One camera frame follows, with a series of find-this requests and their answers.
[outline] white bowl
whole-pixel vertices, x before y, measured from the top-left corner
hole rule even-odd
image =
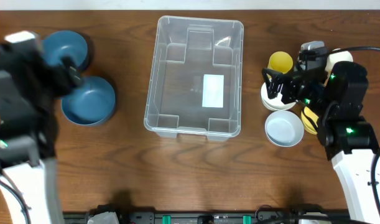
[[[302,121],[289,111],[276,111],[270,114],[264,129],[270,142],[281,147],[298,144],[304,135]]]
[[[267,95],[266,83],[263,83],[262,88],[260,89],[260,94],[262,96],[262,100],[265,102],[264,105],[268,105],[270,108],[273,108],[274,110],[289,110],[296,104],[296,102],[284,104],[281,101],[282,99],[281,93],[278,93],[277,97],[275,97],[274,99],[269,99]]]
[[[274,109],[274,108],[272,108],[271,106],[267,105],[267,103],[263,100],[263,98],[262,98],[262,103],[263,103],[263,105],[264,105],[267,109],[269,109],[269,110],[271,110],[271,111],[277,111],[277,109]]]

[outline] green clip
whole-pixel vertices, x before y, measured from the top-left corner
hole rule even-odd
[[[244,215],[244,224],[252,224],[252,216]]]
[[[170,224],[170,215],[162,216],[162,224]]]

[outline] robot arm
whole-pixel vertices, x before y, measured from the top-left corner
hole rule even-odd
[[[374,163],[380,148],[372,126],[359,115],[368,88],[367,71],[357,63],[338,62],[328,78],[327,58],[318,57],[328,50],[321,42],[305,45],[318,47],[302,46],[296,71],[283,75],[262,70],[267,95],[275,98],[281,92],[283,103],[302,103],[319,117],[314,124],[317,137],[339,176],[351,219],[380,223],[380,203],[376,203],[380,200],[380,159]],[[371,180],[374,172],[375,182]]]
[[[45,64],[33,33],[6,40],[11,44],[0,45],[0,189],[14,224],[61,224],[53,105],[81,77],[70,58]]]

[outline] white cup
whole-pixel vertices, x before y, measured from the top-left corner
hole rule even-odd
[[[267,95],[266,83],[263,83],[262,88],[260,89],[260,94],[262,96],[263,105],[271,111],[289,110],[296,104],[296,102],[284,104],[281,101],[282,99],[281,93],[278,93],[277,97],[275,97],[274,99],[269,99]]]
[[[328,74],[331,74],[332,68],[337,62],[353,62],[353,56],[348,51],[330,54],[327,58],[327,66],[325,67],[325,71],[327,71]]]

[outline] white label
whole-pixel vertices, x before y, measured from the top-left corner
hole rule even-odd
[[[225,87],[224,75],[203,76],[202,107],[222,108]]]
[[[4,40],[14,44],[14,43],[34,39],[34,38],[36,38],[34,33],[25,30],[25,31],[17,32],[15,34],[7,35],[4,37]]]

